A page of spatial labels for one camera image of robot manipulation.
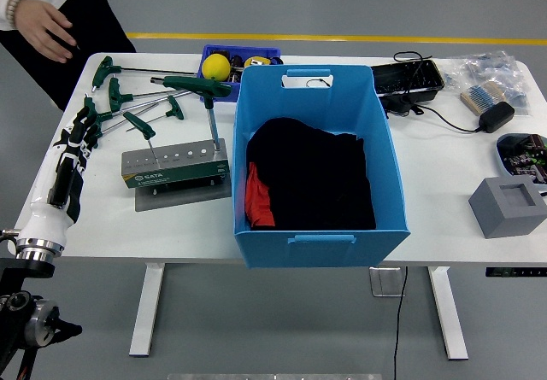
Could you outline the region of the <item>person's right hand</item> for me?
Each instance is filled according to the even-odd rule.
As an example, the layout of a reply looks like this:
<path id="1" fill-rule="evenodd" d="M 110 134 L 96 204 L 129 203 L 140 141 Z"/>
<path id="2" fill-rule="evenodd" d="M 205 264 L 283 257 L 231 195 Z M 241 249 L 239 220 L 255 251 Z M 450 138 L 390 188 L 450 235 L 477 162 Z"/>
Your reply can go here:
<path id="1" fill-rule="evenodd" d="M 73 58 L 70 49 L 77 42 L 69 33 L 73 23 L 52 4 L 40 0 L 20 0 L 14 12 L 15 28 L 42 56 L 67 63 Z"/>

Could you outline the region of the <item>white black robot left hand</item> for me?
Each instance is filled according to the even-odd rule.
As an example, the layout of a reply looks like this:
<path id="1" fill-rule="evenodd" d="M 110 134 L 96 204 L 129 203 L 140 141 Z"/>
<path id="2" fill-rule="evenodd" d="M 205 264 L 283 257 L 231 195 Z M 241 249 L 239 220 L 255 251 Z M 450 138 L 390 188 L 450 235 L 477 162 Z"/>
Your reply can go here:
<path id="1" fill-rule="evenodd" d="M 100 137 L 100 120 L 90 97 L 48 149 L 31 193 L 31 216 L 16 240 L 19 258 L 31 252 L 57 257 L 78 219 L 83 174 Z"/>

